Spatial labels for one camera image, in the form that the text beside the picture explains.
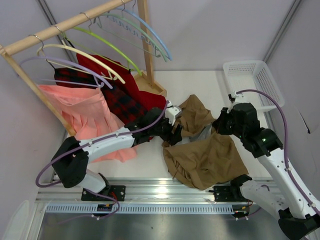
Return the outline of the tan brown skirt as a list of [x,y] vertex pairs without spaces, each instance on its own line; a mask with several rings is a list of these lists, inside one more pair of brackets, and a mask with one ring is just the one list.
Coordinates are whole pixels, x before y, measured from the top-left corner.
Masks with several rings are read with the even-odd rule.
[[179,107],[182,113],[176,124],[182,125],[182,140],[175,145],[162,143],[164,162],[174,179],[206,190],[248,175],[233,139],[216,132],[211,111],[196,95],[190,95]]

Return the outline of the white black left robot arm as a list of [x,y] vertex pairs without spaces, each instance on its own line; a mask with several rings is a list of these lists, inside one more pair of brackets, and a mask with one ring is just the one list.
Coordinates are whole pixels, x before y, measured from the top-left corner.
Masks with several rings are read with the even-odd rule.
[[182,126],[175,125],[181,112],[176,105],[165,110],[154,107],[144,116],[101,137],[86,140],[68,137],[52,159],[53,169],[66,189],[80,186],[92,194],[105,195],[109,190],[107,179],[101,173],[90,171],[88,164],[119,150],[132,150],[151,137],[160,137],[175,145],[182,140]]

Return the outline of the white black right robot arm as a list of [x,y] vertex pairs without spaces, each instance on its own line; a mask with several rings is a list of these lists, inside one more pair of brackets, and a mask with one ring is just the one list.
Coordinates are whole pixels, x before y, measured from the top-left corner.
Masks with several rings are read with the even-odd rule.
[[286,237],[301,240],[320,227],[320,201],[285,159],[284,145],[277,134],[261,127],[257,110],[249,102],[223,107],[212,126],[220,135],[233,135],[268,171],[281,197],[260,187],[250,177],[239,183],[241,195],[272,215]]

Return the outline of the sage green plastic hanger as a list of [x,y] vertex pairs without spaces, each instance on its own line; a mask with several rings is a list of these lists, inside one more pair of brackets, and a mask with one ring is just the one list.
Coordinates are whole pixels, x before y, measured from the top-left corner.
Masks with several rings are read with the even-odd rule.
[[[103,26],[102,18],[106,17],[109,21],[116,24],[118,27],[126,30],[129,32],[132,36],[140,39],[143,44],[146,44],[148,47],[151,47],[151,50],[146,50],[143,47],[139,47],[137,44],[133,43],[132,41],[121,37],[120,35],[116,34],[115,32],[112,32],[108,29],[106,29]],[[104,13],[98,17],[95,17],[92,19],[93,24],[97,24],[97,26],[102,29],[103,31],[114,35],[115,37],[124,40],[131,45],[135,46],[136,48],[143,50],[145,53],[151,54],[153,57],[156,58],[163,58],[165,62],[171,61],[169,54],[165,52],[165,47],[160,47],[153,39],[152,37],[147,33],[146,30],[143,30],[141,27],[139,27],[137,24],[135,24],[133,21],[124,18],[118,14],[114,13]]]

